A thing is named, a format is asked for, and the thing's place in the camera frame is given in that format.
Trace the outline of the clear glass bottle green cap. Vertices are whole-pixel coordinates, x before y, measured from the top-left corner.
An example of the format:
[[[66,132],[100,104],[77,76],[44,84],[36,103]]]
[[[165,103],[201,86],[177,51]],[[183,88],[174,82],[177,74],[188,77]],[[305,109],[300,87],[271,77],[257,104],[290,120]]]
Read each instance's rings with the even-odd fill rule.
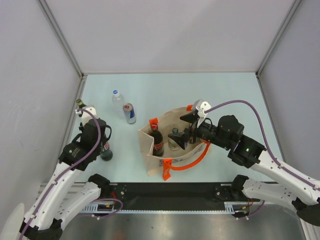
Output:
[[[178,132],[179,132],[179,129],[177,127],[174,127],[171,130],[170,134],[175,134],[175,133],[178,133]],[[177,150],[180,149],[180,146],[173,139],[171,139],[170,137],[168,137],[168,147],[172,151],[177,151]]]

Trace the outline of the glass cola bottle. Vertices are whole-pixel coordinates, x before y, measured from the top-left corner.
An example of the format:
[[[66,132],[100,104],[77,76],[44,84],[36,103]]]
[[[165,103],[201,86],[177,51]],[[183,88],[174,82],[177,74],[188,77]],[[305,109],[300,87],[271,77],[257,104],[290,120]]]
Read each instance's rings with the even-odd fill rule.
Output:
[[[158,124],[152,123],[150,125],[151,133],[150,135],[153,137],[153,155],[157,157],[162,157],[164,155],[164,142],[163,135],[159,131]]]

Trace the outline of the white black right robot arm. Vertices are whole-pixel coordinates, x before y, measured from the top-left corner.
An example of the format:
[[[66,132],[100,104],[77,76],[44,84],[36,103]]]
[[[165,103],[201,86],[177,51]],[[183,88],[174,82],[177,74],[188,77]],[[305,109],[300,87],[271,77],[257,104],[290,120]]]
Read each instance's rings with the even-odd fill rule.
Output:
[[[217,125],[201,122],[197,111],[182,115],[190,123],[182,132],[168,134],[182,149],[190,138],[197,138],[228,151],[228,158],[239,166],[269,177],[275,184],[262,183],[238,175],[230,188],[231,196],[271,202],[292,210],[305,222],[320,225],[320,182],[272,156],[258,141],[243,134],[244,126],[234,115],[222,116]]]

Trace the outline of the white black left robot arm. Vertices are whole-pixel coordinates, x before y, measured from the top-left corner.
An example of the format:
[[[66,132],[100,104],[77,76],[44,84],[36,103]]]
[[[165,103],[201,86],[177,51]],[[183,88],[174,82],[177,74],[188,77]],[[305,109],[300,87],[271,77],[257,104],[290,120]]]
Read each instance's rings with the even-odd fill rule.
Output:
[[[23,217],[19,239],[58,240],[65,227],[87,204],[110,196],[109,180],[95,174],[84,188],[63,202],[69,188],[86,168],[103,152],[110,139],[110,126],[100,118],[83,124],[81,132],[67,144],[58,158],[53,175],[44,190]]]

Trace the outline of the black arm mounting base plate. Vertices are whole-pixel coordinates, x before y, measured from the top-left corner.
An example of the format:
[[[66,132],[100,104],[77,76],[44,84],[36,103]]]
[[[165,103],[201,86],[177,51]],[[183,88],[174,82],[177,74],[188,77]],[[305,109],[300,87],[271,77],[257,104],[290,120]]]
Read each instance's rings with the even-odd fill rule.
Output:
[[[220,182],[118,182],[110,184],[118,199],[135,197],[204,198],[214,202],[257,202],[243,193],[232,193],[231,185]]]

